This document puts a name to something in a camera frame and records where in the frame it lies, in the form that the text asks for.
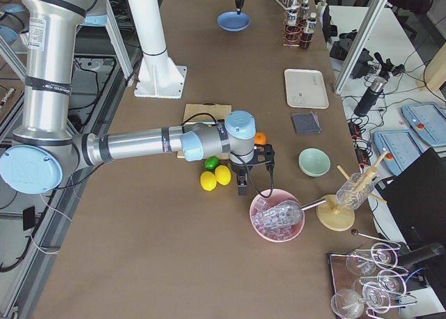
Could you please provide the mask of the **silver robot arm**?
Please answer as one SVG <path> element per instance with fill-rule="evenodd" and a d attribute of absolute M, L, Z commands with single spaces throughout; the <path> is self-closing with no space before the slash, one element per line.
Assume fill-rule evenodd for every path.
<path fill-rule="evenodd" d="M 250 170 L 274 169 L 269 144 L 259 145 L 253 115 L 233 111 L 213 124 L 179 125 L 97 136 L 67 129 L 77 29 L 84 23 L 106 25 L 107 0 L 23 0 L 30 13 L 21 125 L 1 156 L 1 177 L 24 194 L 61 188 L 72 173 L 119 159 L 182 152 L 189 162 L 226 154 L 245 194 Z"/>

